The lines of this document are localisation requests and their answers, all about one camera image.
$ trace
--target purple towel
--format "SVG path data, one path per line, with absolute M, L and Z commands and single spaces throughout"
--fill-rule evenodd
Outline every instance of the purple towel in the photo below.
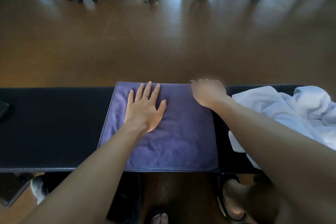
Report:
M 107 112 L 98 147 L 124 124 L 128 93 L 134 96 L 140 83 L 118 82 Z M 139 141 L 125 171 L 190 172 L 218 168 L 218 156 L 212 111 L 199 105 L 189 84 L 161 84 L 159 103 L 167 100 L 167 109 L 156 129 Z

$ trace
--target forearm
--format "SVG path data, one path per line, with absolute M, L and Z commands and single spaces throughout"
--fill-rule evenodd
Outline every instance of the forearm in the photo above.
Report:
M 316 196 L 317 200 L 322 196 L 328 201 L 336 195 L 331 186 L 336 183 L 335 151 L 229 97 L 213 110 L 275 186 L 296 205 L 307 197 Z
M 120 130 L 73 171 L 23 223 L 96 223 L 106 218 L 142 124 Z

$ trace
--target towel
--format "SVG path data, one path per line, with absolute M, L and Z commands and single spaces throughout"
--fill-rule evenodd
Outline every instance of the towel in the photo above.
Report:
M 115 86 L 98 147 L 124 124 L 128 93 L 140 83 L 118 82 Z M 189 84 L 161 84 L 157 99 L 167 108 L 157 128 L 138 142 L 125 171 L 192 172 L 218 168 L 212 111 L 193 98 Z
M 277 92 L 271 86 L 259 87 L 232 96 L 241 105 L 336 150 L 336 104 L 316 86 L 298 87 L 294 95 Z M 231 131 L 229 139 L 236 152 L 245 152 Z M 259 168 L 250 156 L 254 167 Z

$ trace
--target hand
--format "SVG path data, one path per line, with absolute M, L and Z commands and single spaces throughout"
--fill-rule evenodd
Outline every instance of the hand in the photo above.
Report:
M 205 107 L 213 109 L 216 103 L 229 98 L 223 84 L 218 80 L 191 80 L 192 94 L 196 101 Z
M 125 123 L 132 121 L 144 123 L 147 128 L 147 133 L 153 131 L 160 123 L 167 107 L 167 101 L 162 100 L 159 108 L 156 110 L 155 104 L 160 91 L 160 84 L 157 84 L 151 95 L 152 82 L 148 82 L 145 90 L 144 86 L 145 85 L 142 83 L 138 88 L 135 100 L 133 100 L 134 91 L 130 91 L 127 100 Z

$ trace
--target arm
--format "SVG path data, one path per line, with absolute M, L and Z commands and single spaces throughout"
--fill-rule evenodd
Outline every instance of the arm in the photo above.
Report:
M 236 103 L 219 81 L 191 85 L 195 99 L 228 125 L 300 216 L 313 223 L 336 220 L 336 151 Z
M 163 100 L 156 110 L 160 85 L 150 99 L 152 83 L 138 89 L 133 102 L 133 91 L 128 97 L 125 123 L 107 143 L 96 150 L 73 171 L 23 223 L 102 223 L 107 216 L 128 157 L 137 141 L 152 131 L 166 110 Z

